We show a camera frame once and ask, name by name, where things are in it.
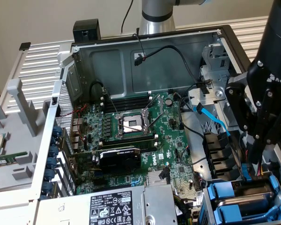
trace circuit board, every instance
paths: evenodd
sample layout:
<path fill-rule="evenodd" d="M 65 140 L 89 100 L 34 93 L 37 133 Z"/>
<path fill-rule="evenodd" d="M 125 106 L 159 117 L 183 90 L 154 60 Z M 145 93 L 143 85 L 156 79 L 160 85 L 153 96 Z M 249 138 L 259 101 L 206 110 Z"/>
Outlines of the circuit board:
<path fill-rule="evenodd" d="M 92 151 L 101 151 L 98 147 L 100 140 L 104 138 L 112 142 L 118 139 L 118 120 L 115 112 L 101 113 L 99 104 L 90 105 L 83 111 L 83 115 L 80 115 L 80 117 L 88 125 L 85 126 L 81 136 L 91 135 L 91 143 L 87 144 L 87 148 L 80 144 L 77 153 L 72 155 L 76 158 L 81 175 L 81 185 L 77 187 L 78 195 L 101 191 L 105 188 L 147 185 L 149 172 L 161 171 L 165 166 L 168 166 L 173 190 L 182 198 L 194 198 L 195 190 L 189 188 L 189 182 L 193 179 L 192 168 L 180 163 L 180 160 L 191 163 L 191 158 L 187 153 L 182 158 L 177 155 L 177 153 L 181 155 L 182 151 L 188 146 L 185 131 L 179 127 L 178 101 L 174 101 L 173 94 L 155 93 L 151 97 L 154 98 L 156 95 L 160 95 L 160 97 L 148 109 L 150 119 L 153 121 L 161 114 L 160 100 L 163 101 L 163 114 L 152 126 L 148 135 L 154 133 L 158 135 L 158 139 L 117 145 L 119 148 L 130 146 L 154 149 L 154 151 L 141 153 L 141 166 L 133 172 L 105 174 L 100 169 L 90 167 Z M 169 99 L 172 102 L 171 106 L 165 104 L 165 100 Z"/>

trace metal rod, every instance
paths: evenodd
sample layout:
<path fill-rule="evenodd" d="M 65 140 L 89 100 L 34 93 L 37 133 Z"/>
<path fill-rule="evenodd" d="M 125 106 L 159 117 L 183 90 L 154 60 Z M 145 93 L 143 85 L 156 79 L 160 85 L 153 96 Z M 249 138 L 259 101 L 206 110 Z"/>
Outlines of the metal rod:
<path fill-rule="evenodd" d="M 112 103 L 112 105 L 113 105 L 113 107 L 114 107 L 114 109 L 115 109 L 115 111 L 117 112 L 117 115 L 118 115 L 117 108 L 116 108 L 116 106 L 114 105 L 114 103 L 113 103 L 113 101 L 112 101 L 111 97 L 109 96 L 109 94 L 108 94 L 108 93 L 106 93 L 106 94 L 107 94 L 107 96 L 109 97 L 109 99 L 110 99 L 110 101 L 111 101 L 111 103 Z"/>
<path fill-rule="evenodd" d="M 122 127 L 125 127 L 125 128 L 129 128 L 129 129 L 131 129 L 131 130 L 137 130 L 137 131 L 143 132 L 143 130 L 139 130 L 139 129 L 136 129 L 136 128 L 133 128 L 133 127 L 128 127 L 128 126 L 125 126 L 125 125 L 120 124 L 120 123 L 118 123 L 118 125 L 120 125 L 120 126 L 122 126 Z"/>
<path fill-rule="evenodd" d="M 160 95 L 156 95 L 156 96 L 149 102 L 149 104 L 146 106 L 145 110 L 147 110 L 148 107 L 149 107 L 150 105 L 152 105 L 152 103 L 155 101 L 155 99 L 157 99 L 159 96 L 160 96 Z"/>
<path fill-rule="evenodd" d="M 58 158 L 58 161 L 59 161 L 59 163 L 60 163 L 60 166 L 61 166 L 62 170 L 64 171 L 64 175 L 65 175 L 65 177 L 66 177 L 67 183 L 69 184 L 69 186 L 70 186 L 70 188 L 71 188 L 72 194 L 75 195 L 75 192 L 74 192 L 74 189 L 73 189 L 73 187 L 72 187 L 72 185 L 71 185 L 70 179 L 69 179 L 69 177 L 67 176 L 67 172 L 66 172 L 65 166 L 62 164 L 62 161 L 61 161 L 60 158 Z"/>
<path fill-rule="evenodd" d="M 66 187 L 66 184 L 65 184 L 65 182 L 64 182 L 64 180 L 63 180 L 63 178 L 62 178 L 62 176 L 61 176 L 61 174 L 60 174 L 60 171 L 59 171 L 59 170 L 56 170 L 56 172 L 57 172 L 57 174 L 58 174 L 58 176 L 59 176 L 59 179 L 60 179 L 60 182 L 61 182 L 62 186 L 64 187 L 64 189 L 65 189 L 65 191 L 66 191 L 67 196 L 70 196 L 70 193 L 69 193 L 69 191 L 68 191 L 68 189 L 67 189 L 67 187 Z"/>
<path fill-rule="evenodd" d="M 148 126 L 148 128 L 149 128 L 150 126 L 152 126 L 153 124 L 155 124 L 155 123 L 158 121 L 158 119 L 159 119 L 162 115 L 163 115 L 163 113 L 160 114 L 159 116 L 157 116 L 157 118 Z"/>

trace capacitor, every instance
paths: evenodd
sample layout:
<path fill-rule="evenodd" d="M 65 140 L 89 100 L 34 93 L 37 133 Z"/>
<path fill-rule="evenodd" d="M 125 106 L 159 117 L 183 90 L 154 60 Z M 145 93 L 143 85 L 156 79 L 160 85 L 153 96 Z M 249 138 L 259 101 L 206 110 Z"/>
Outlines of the capacitor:
<path fill-rule="evenodd" d="M 192 185 L 193 185 L 193 180 L 189 180 L 189 189 L 192 188 Z"/>
<path fill-rule="evenodd" d="M 93 163 L 96 162 L 96 155 L 95 155 L 95 154 L 94 154 L 93 157 L 92 157 L 92 161 L 93 161 Z"/>
<path fill-rule="evenodd" d="M 167 99 L 165 100 L 165 105 L 166 105 L 167 107 L 171 107 L 171 106 L 173 105 L 173 101 L 172 101 L 171 99 L 167 98 Z"/>

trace metal side panel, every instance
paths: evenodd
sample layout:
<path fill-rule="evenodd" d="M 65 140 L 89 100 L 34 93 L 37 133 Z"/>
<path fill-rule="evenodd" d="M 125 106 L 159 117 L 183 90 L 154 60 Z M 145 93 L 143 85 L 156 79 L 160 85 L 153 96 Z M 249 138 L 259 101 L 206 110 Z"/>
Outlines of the metal side panel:
<path fill-rule="evenodd" d="M 267 16 L 264 16 L 179 26 L 177 30 L 228 24 L 235 32 L 248 58 L 253 61 L 257 54 L 266 22 Z M 130 35 L 132 34 L 104 37 L 104 39 Z M 24 95 L 27 100 L 32 100 L 36 109 L 42 108 L 44 100 L 50 99 L 54 82 L 60 78 L 61 55 L 70 52 L 73 41 L 68 40 L 31 45 L 29 50 L 19 52 L 8 81 L 14 78 L 21 78 Z M 19 111 L 15 101 L 7 94 L 6 86 L 0 98 L 0 105 L 5 113 Z"/>
<path fill-rule="evenodd" d="M 262 39 L 262 35 L 266 26 L 268 16 L 246 18 L 239 20 L 218 21 L 201 23 L 187 26 L 179 26 L 177 30 L 185 30 L 190 28 L 210 27 L 227 24 L 233 29 L 237 39 L 245 50 L 250 61 L 256 57 L 257 50 Z"/>
<path fill-rule="evenodd" d="M 31 45 L 26 51 L 19 51 L 10 79 L 20 78 L 26 100 L 32 100 L 35 109 L 41 109 L 43 102 L 52 96 L 54 83 L 60 79 L 60 58 L 69 53 L 73 41 L 52 42 Z M 7 84 L 0 98 L 5 113 L 19 112 L 15 100 L 6 92 Z"/>

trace power supply label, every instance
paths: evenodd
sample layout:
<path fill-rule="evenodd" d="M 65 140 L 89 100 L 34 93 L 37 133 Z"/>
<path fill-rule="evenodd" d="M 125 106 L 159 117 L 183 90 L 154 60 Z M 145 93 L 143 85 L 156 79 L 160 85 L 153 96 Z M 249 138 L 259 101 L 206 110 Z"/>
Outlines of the power supply label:
<path fill-rule="evenodd" d="M 124 191 L 90 199 L 89 225 L 132 225 L 132 192 Z"/>

